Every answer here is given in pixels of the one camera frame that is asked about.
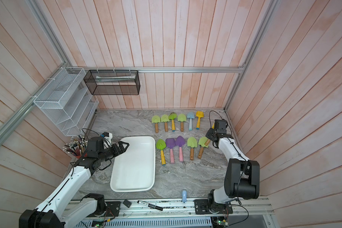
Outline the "yellow plastic shovel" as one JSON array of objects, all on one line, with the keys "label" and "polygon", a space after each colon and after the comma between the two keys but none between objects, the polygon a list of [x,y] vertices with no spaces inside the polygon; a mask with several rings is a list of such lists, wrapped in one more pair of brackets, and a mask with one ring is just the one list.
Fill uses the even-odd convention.
[{"label": "yellow plastic shovel", "polygon": [[197,120],[197,125],[196,125],[196,129],[199,130],[200,129],[200,122],[201,122],[201,119],[204,117],[204,112],[202,111],[197,111],[196,112],[196,116],[198,118]]}]

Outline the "small yellow shovel wooden handle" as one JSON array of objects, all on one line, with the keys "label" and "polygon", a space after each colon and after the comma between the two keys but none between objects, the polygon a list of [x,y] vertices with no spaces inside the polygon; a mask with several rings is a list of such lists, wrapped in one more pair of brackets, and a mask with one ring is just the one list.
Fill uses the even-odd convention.
[{"label": "small yellow shovel wooden handle", "polygon": [[212,127],[208,130],[207,134],[206,134],[206,137],[207,137],[207,141],[205,143],[206,146],[208,146],[210,144],[211,141],[213,141],[213,134],[214,134],[214,125],[212,125]]}]

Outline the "light blue shovel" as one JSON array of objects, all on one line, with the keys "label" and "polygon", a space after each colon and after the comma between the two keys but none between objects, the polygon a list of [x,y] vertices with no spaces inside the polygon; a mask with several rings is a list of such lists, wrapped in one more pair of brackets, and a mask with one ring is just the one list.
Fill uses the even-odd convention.
[{"label": "light blue shovel", "polygon": [[195,118],[194,112],[189,112],[189,113],[187,114],[187,118],[189,119],[189,130],[191,131],[191,130],[193,129],[192,121],[193,121],[193,119]]}]

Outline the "green shovel wooden handle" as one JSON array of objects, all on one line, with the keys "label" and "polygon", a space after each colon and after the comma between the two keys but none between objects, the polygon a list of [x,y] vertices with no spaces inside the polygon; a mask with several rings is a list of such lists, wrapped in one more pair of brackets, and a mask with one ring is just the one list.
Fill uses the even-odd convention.
[{"label": "green shovel wooden handle", "polygon": [[158,124],[161,122],[161,118],[157,115],[154,115],[152,117],[152,123],[154,124],[155,126],[155,133],[159,133],[159,126]]},{"label": "green shovel wooden handle", "polygon": [[167,114],[162,115],[161,116],[161,122],[164,123],[165,132],[168,132],[169,116]]}]

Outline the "pink handled purple shovel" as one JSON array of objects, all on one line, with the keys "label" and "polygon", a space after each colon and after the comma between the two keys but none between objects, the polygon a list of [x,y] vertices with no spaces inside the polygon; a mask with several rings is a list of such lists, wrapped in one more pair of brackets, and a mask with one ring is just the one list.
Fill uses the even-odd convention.
[{"label": "pink handled purple shovel", "polygon": [[170,149],[170,161],[171,164],[175,163],[174,160],[174,153],[173,153],[173,148],[176,146],[175,139],[174,138],[167,138],[165,140],[166,146]]}]

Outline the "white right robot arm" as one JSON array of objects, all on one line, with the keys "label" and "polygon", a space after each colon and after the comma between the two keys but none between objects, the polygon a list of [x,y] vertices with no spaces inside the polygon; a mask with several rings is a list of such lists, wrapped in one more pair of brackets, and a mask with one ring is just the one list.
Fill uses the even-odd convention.
[{"label": "white right robot arm", "polygon": [[225,210],[227,203],[233,200],[259,197],[260,165],[243,154],[232,135],[227,133],[227,127],[225,119],[217,119],[206,134],[207,139],[223,152],[228,161],[223,186],[208,194],[207,207],[211,213]]}]

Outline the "bright green yellow-handled shovel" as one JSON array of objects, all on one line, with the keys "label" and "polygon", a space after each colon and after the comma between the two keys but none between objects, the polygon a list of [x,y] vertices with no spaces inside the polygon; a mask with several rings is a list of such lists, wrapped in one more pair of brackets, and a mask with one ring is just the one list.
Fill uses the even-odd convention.
[{"label": "bright green yellow-handled shovel", "polygon": [[176,131],[176,127],[175,127],[175,118],[177,117],[177,114],[175,112],[172,112],[169,114],[169,119],[171,120],[172,122],[172,131],[175,132]]}]

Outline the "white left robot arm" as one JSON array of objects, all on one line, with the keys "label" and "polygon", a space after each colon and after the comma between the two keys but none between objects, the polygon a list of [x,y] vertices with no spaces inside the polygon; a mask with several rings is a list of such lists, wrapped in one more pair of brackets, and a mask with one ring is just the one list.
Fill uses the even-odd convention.
[{"label": "white left robot arm", "polygon": [[72,170],[64,181],[33,210],[25,210],[19,218],[20,228],[73,228],[89,215],[102,217],[107,214],[107,204],[101,194],[89,193],[80,203],[65,212],[80,187],[99,169],[102,162],[125,153],[130,144],[119,141],[109,144],[102,136],[88,140],[81,157],[72,164]]}]

